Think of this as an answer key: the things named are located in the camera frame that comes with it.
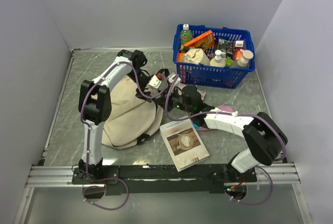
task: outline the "green bottle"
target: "green bottle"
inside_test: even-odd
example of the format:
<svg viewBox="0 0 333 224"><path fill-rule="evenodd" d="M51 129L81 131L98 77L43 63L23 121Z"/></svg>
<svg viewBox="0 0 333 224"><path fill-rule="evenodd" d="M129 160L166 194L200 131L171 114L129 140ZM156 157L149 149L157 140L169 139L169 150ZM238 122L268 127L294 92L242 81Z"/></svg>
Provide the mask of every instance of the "green bottle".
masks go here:
<svg viewBox="0 0 333 224"><path fill-rule="evenodd" d="M192 31L189 29L188 24L183 25L183 29L181 31L181 43L185 44L192 39Z"/></svg>

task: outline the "marble surface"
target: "marble surface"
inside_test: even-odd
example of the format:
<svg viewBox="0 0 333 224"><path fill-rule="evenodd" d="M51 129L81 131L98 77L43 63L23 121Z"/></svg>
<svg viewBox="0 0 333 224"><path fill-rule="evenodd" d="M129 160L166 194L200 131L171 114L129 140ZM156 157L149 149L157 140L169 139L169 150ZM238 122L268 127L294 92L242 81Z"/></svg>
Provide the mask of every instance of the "marble surface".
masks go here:
<svg viewBox="0 0 333 224"><path fill-rule="evenodd" d="M80 122L78 100L80 84L101 74L115 59L118 52L74 53L73 64L66 83L57 119L50 139L46 166L71 166L77 164L83 152L84 129ZM148 63L145 69L153 74L161 68L176 73L172 52L151 51L145 53ZM241 113L267 112L267 107L255 72L249 73L236 89L222 89L199 86L205 91L204 101L213 106L228 105ZM173 117L185 116L184 112L174 109ZM162 124L169 122L164 116ZM247 148L243 138L221 130L199 132L210 157L202 163L227 163L237 152ZM169 152L158 132L143 145L124 150L102 147L103 164L142 165L173 164Z"/></svg>

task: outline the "white bottle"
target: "white bottle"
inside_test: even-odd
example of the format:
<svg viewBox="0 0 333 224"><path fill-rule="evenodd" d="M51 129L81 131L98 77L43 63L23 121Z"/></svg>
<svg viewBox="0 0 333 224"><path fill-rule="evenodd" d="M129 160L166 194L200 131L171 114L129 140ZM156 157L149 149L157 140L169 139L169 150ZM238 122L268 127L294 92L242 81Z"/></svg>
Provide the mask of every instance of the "white bottle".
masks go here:
<svg viewBox="0 0 333 224"><path fill-rule="evenodd" d="M225 52L221 50L215 51L215 57L210 61L211 67L225 67Z"/></svg>
<svg viewBox="0 0 333 224"><path fill-rule="evenodd" d="M241 49L241 57L230 65L230 68L247 69L249 67L249 60L253 58L253 52L250 50Z"/></svg>

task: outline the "soap bottle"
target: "soap bottle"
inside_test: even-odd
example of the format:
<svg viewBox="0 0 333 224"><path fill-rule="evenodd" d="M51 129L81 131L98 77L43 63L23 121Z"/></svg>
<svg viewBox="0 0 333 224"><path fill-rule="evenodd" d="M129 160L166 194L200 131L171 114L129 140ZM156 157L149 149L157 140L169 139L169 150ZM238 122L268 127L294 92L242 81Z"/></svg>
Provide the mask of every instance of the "soap bottle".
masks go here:
<svg viewBox="0 0 333 224"><path fill-rule="evenodd" d="M225 52L221 50L215 51L215 57L210 61L211 67L225 67Z"/></svg>
<svg viewBox="0 0 333 224"><path fill-rule="evenodd" d="M192 31L189 29L188 24L183 25L183 29L181 31L181 43L185 44L192 39Z"/></svg>
<svg viewBox="0 0 333 224"><path fill-rule="evenodd" d="M231 65L230 68L241 68L247 69L249 67L249 60L253 58L253 52L250 50L240 50L241 57L235 60Z"/></svg>

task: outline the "pink object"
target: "pink object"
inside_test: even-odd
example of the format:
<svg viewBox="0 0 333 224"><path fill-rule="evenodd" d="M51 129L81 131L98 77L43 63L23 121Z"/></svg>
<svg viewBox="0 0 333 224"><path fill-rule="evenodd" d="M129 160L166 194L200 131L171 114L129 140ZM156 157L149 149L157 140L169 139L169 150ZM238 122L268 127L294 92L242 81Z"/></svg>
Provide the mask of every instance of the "pink object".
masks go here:
<svg viewBox="0 0 333 224"><path fill-rule="evenodd" d="M218 106L216 108L218 108L221 111L234 112L234 109L231 106ZM198 130L198 131L204 131L204 130L209 130L209 129L205 129L205 128L200 127L200 128L198 128L196 130Z"/></svg>

